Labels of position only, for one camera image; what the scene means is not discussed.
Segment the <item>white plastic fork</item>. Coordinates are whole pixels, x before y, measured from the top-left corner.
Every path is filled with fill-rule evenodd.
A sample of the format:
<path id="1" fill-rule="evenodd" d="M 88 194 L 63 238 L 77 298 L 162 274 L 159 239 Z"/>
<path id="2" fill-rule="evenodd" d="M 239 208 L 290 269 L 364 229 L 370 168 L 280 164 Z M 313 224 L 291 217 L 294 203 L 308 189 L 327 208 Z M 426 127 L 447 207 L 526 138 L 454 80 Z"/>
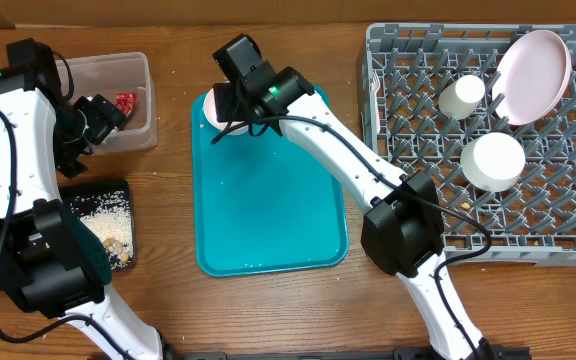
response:
<path id="1" fill-rule="evenodd" d="M 378 104 L 378 92 L 381 88 L 381 81 L 379 75 L 376 71 L 372 72 L 372 78 L 370 80 L 370 96 L 372 99 L 372 111 L 374 115 L 374 120 L 372 121 L 372 127 L 376 134 L 381 132 L 380 115 L 379 115 L 379 104 Z"/>

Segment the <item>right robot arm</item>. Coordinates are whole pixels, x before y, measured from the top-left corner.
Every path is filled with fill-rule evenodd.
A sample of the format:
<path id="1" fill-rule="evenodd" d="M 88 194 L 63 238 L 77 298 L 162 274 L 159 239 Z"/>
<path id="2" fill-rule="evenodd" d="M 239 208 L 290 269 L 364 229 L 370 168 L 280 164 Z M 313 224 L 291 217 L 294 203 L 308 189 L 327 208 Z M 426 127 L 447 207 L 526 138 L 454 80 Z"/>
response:
<path id="1" fill-rule="evenodd" d="M 252 136 L 267 129 L 315 158 L 358 204 L 361 244 L 384 273 L 406 287 L 426 325 L 429 359 L 492 359 L 492 346 L 470 320 L 455 290 L 444 251 L 445 215 L 484 226 L 440 205 L 432 178 L 408 174 L 382 160 L 337 117 L 303 75 L 292 67 L 275 71 L 254 40 L 240 34 L 213 54 L 226 77 L 213 87 L 221 137 L 244 128 Z"/>

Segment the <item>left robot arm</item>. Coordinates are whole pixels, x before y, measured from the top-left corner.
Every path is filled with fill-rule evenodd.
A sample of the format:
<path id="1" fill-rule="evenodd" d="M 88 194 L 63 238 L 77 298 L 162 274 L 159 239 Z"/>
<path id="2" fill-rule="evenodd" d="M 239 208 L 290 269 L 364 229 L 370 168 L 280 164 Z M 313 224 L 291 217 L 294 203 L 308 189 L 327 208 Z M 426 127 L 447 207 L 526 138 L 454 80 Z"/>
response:
<path id="1" fill-rule="evenodd" d="M 64 58 L 33 39 L 6 48 L 0 69 L 0 292 L 49 328 L 71 325 L 112 359 L 176 357 L 112 285 L 105 248 L 62 202 L 59 175 L 84 171 L 89 154 L 125 114 L 103 96 L 76 97 Z"/>

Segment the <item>white bowl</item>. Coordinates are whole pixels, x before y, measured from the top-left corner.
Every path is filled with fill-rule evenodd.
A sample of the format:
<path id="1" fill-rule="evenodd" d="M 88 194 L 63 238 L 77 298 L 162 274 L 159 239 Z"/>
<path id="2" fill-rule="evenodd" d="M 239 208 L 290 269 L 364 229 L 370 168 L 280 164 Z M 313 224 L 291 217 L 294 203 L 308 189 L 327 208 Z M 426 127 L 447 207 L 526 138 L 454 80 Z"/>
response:
<path id="1" fill-rule="evenodd" d="M 526 155 L 510 135 L 493 132 L 469 142 L 460 155 L 467 181 L 476 188 L 502 192 L 513 187 L 526 164 Z"/>

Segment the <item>white round plate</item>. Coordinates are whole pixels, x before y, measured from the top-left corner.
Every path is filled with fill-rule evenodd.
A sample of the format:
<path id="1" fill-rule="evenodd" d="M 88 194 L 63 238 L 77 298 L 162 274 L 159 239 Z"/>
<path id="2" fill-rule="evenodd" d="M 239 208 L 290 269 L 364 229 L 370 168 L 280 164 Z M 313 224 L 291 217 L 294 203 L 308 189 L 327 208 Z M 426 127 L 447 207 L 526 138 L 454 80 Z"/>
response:
<path id="1" fill-rule="evenodd" d="M 497 116 L 516 126 L 543 118 L 562 98 L 571 72 L 571 54 L 555 32 L 536 30 L 521 36 L 497 67 L 492 97 L 503 96 Z"/>

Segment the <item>red snack wrapper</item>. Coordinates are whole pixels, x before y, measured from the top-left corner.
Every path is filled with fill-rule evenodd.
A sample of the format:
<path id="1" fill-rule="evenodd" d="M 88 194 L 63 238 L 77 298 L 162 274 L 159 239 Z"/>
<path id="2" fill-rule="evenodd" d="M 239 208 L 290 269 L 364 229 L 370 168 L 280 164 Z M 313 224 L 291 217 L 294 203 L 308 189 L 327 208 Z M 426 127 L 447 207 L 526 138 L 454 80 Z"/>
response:
<path id="1" fill-rule="evenodd" d="M 136 92 L 117 93 L 115 97 L 115 107 L 126 117 L 129 117 L 136 107 L 137 100 L 138 94 Z"/>

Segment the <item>white plastic cup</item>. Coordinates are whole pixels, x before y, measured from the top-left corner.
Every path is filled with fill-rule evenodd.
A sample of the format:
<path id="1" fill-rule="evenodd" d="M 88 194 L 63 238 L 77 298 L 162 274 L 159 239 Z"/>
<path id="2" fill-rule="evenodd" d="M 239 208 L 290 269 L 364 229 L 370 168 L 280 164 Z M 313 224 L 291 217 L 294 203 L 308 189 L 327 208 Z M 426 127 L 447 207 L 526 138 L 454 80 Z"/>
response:
<path id="1" fill-rule="evenodd" d="M 447 118 L 463 120 L 476 110 L 484 95 L 483 80 L 474 75 L 465 75 L 440 93 L 439 110 Z"/>

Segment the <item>pink bowl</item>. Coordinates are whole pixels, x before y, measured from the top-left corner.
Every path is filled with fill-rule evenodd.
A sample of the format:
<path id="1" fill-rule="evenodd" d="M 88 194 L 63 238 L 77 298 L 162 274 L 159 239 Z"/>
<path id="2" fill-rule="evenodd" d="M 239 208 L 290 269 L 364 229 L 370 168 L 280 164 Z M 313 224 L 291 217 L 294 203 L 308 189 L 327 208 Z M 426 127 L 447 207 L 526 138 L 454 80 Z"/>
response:
<path id="1" fill-rule="evenodd" d="M 208 123 L 218 132 L 242 124 L 234 92 L 231 90 L 208 91 L 203 102 L 203 113 Z"/>

